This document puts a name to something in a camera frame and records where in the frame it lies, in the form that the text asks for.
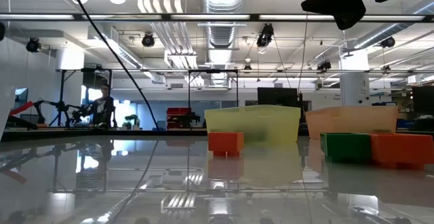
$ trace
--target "glass table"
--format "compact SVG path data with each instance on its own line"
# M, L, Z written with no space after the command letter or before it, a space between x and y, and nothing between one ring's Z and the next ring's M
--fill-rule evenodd
M319 141L208 152L206 137L0 147L0 223L434 223L434 176L325 162Z

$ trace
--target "green box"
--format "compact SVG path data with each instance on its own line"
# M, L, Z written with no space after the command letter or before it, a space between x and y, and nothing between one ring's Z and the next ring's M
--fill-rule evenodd
M372 161L369 134L321 133L321 150L327 162L363 164Z

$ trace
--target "person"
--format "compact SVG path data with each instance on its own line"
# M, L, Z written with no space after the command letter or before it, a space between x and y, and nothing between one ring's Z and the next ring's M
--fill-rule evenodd
M92 104L91 112L94 115L92 124L95 126L103 126L110 128L111 113L115 112L114 99L109 96L110 86L103 84L101 86L102 97L98 98ZM113 119L114 127L117 127L116 120Z

